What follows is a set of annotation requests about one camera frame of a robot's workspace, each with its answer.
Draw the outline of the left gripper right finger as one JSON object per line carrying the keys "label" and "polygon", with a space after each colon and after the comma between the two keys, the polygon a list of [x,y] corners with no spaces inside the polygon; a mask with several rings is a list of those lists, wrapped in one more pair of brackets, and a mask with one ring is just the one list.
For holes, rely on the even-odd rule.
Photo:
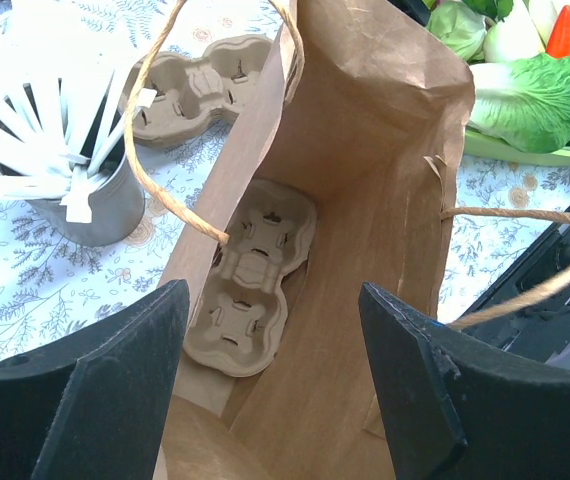
{"label": "left gripper right finger", "polygon": [[570,370],[504,352],[365,283],[359,312],[400,479],[570,479]]}

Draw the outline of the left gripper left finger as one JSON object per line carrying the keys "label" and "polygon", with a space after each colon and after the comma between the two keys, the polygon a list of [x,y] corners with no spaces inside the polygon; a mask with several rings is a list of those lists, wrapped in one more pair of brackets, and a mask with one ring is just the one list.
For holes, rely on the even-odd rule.
{"label": "left gripper left finger", "polygon": [[190,306],[173,280],[0,362],[0,479],[152,477]]}

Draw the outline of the brown pulp cup carrier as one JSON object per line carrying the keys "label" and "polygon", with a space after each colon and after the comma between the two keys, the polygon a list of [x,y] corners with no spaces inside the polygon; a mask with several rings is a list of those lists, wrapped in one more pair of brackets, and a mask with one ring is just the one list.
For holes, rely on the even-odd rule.
{"label": "brown pulp cup carrier", "polygon": [[144,84],[156,97],[135,117],[135,142],[169,147],[216,120],[232,124],[253,97],[271,44],[265,36],[242,35],[212,43],[199,58],[159,53]]}

